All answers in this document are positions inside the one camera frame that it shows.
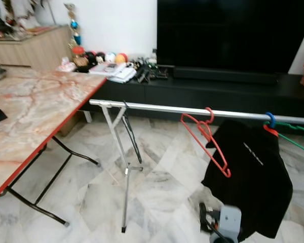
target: green hanger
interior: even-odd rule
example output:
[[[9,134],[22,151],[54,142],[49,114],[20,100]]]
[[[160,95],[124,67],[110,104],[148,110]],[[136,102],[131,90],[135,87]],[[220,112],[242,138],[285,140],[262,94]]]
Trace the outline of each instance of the green hanger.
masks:
[[[269,121],[266,121],[264,124],[265,124],[265,125],[269,125],[270,122],[269,122]],[[276,125],[285,126],[285,127],[291,128],[291,129],[293,129],[293,130],[301,130],[301,131],[304,131],[304,128],[303,128],[303,127],[300,127],[300,126],[293,126],[293,125],[291,125],[291,124],[289,124],[289,123],[281,123],[281,122],[278,122],[278,121],[277,121],[277,122],[276,122]],[[297,146],[297,147],[299,147],[299,148],[301,148],[301,149],[304,150],[304,147],[303,147],[302,145],[296,143],[295,141],[291,140],[290,138],[286,137],[285,135],[282,135],[282,134],[280,134],[280,133],[278,133],[278,135],[279,135],[280,137],[286,139],[287,141],[291,142],[291,143],[294,144],[295,146]]]

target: black t-shirt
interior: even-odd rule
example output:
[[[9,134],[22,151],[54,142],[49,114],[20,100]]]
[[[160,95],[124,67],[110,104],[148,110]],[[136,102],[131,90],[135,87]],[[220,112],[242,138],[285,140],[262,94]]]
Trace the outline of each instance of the black t-shirt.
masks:
[[[241,210],[239,241],[255,231],[275,238],[291,201],[292,183],[279,155],[278,136],[274,133],[275,130],[250,128],[226,120],[213,135],[232,175],[225,177],[210,162],[202,184],[224,204]],[[214,144],[210,142],[206,147],[214,148]],[[221,164],[218,151],[213,156]]]

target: red table edge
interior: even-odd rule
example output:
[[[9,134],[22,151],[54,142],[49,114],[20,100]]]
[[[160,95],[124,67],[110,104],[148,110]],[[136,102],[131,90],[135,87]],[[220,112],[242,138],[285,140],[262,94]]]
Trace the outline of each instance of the red table edge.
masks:
[[[88,96],[81,102],[80,105],[45,139],[37,149],[18,167],[18,169],[4,182],[0,187],[0,193],[12,182],[12,180],[21,172],[21,170],[32,160],[32,158],[43,148],[43,146],[61,129],[61,127],[83,106],[100,87],[107,81],[105,78]]]

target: clothes hanger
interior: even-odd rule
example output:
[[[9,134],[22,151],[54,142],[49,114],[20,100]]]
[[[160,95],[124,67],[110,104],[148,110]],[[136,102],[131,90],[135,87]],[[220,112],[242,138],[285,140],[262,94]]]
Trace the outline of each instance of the clothes hanger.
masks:
[[[276,125],[279,125],[279,126],[284,126],[284,127],[288,127],[290,129],[293,129],[293,130],[299,130],[299,131],[303,131],[304,132],[304,128],[303,127],[300,127],[300,126],[293,126],[289,123],[282,123],[282,122],[279,122],[279,121],[276,121],[275,119],[275,116],[273,114],[271,114],[270,112],[266,112],[266,115],[270,116],[271,118],[271,121],[266,121],[264,124],[265,125],[268,125],[269,128],[274,128]],[[285,135],[283,134],[280,134],[278,133],[278,135],[284,139],[286,139],[287,141],[291,142],[292,144],[294,144],[295,146],[301,148],[304,150],[304,147],[302,145],[300,145],[299,143],[291,140],[290,138],[286,137]]]
[[[211,114],[211,118],[209,120],[206,121],[201,121],[201,120],[197,120],[195,119],[193,116],[188,115],[188,114],[182,114],[181,115],[181,119],[180,121],[182,122],[182,124],[186,127],[186,129],[190,132],[190,134],[194,137],[194,139],[196,140],[196,142],[202,147],[202,149],[207,153],[207,155],[211,158],[211,160],[216,164],[216,166],[222,171],[222,173],[227,177],[231,177],[231,172],[230,170],[227,168],[227,162],[226,159],[221,151],[221,149],[219,148],[217,142],[215,141],[215,139],[212,136],[212,132],[211,129],[209,127],[209,124],[211,124],[214,120],[214,114],[213,111],[209,108],[206,107],[206,110],[208,110]],[[201,132],[201,134],[206,138],[206,140],[208,142],[212,141],[217,149],[217,151],[219,152],[223,162],[224,162],[224,166],[221,167],[221,165],[216,161],[216,159],[214,159],[214,157],[212,156],[212,154],[206,149],[205,145],[202,144],[201,141],[199,141],[199,139],[197,138],[197,136],[192,132],[192,130],[188,127],[188,125],[185,123],[184,118],[188,117],[191,120],[193,120],[196,124],[197,124],[197,128],[198,130]]]

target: table top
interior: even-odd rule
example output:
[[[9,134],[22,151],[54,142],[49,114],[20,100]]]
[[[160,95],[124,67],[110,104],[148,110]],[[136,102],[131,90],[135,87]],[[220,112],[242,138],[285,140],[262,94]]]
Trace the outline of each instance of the table top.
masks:
[[[0,193],[104,84],[84,73],[8,68],[0,80]]]

